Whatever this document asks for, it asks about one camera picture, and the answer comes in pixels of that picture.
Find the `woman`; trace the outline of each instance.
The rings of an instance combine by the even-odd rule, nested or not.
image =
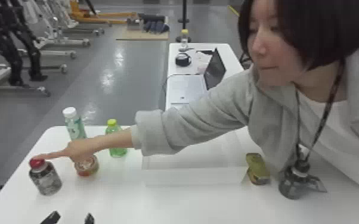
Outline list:
[[[188,106],[138,112],[119,133],[72,141],[38,158],[118,147],[175,154],[248,125],[277,169],[306,147],[359,183],[359,2],[250,0],[239,18],[251,69],[223,81]]]

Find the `laptop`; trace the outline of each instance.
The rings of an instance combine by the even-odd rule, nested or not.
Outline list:
[[[224,78],[227,69],[225,69],[217,48],[211,51],[211,54],[212,58],[203,75],[176,74],[170,77],[172,90],[168,101],[172,107],[181,107],[184,104],[198,100],[208,90],[216,87]]]

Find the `yellow machine part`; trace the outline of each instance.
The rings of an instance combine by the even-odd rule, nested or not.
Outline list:
[[[89,10],[82,10],[79,8],[78,2],[70,1],[71,11],[70,16],[78,22],[84,23],[108,23],[108,24],[126,24],[126,20],[111,20],[101,17],[136,17],[137,13],[99,13],[93,15]]]

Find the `red lid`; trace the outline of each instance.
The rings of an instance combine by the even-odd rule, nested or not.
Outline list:
[[[40,168],[41,166],[43,166],[43,164],[45,164],[45,160],[44,159],[41,159],[41,160],[37,160],[37,159],[31,159],[29,161],[29,165],[31,168],[33,169],[37,169],[37,168]]]

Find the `lanyard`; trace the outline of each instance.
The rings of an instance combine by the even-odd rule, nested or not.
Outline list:
[[[327,123],[327,119],[329,118],[329,114],[330,114],[331,109],[333,107],[335,95],[337,94],[338,88],[339,88],[339,86],[341,84],[342,74],[343,74],[344,68],[345,68],[345,60],[341,60],[341,64],[340,64],[340,67],[338,68],[338,73],[337,73],[337,76],[336,76],[336,78],[334,80],[333,86],[331,87],[330,95],[329,95],[329,98],[328,98],[328,100],[326,102],[326,107],[324,108],[324,112],[323,112],[323,116],[321,117],[320,124],[318,125],[317,131],[316,131],[316,133],[314,135],[312,145],[309,147],[309,153],[308,153],[308,155],[306,156],[306,158],[303,161],[308,161],[310,153],[313,150],[313,147],[316,145],[316,143],[318,141],[318,138],[320,137],[320,135],[321,135],[321,133],[323,131],[323,128]],[[299,148],[298,145],[301,142],[301,136],[300,136],[300,134],[301,134],[300,133],[300,131],[301,131],[301,112],[300,112],[300,110],[301,110],[300,109],[300,107],[301,107],[301,99],[299,98],[298,90],[295,91],[295,94],[296,94],[296,99],[297,99],[297,102],[298,102],[298,141],[296,143],[296,155],[297,155],[298,160],[299,160],[299,159],[301,159],[301,155],[300,155],[300,153],[298,151],[298,148]]]

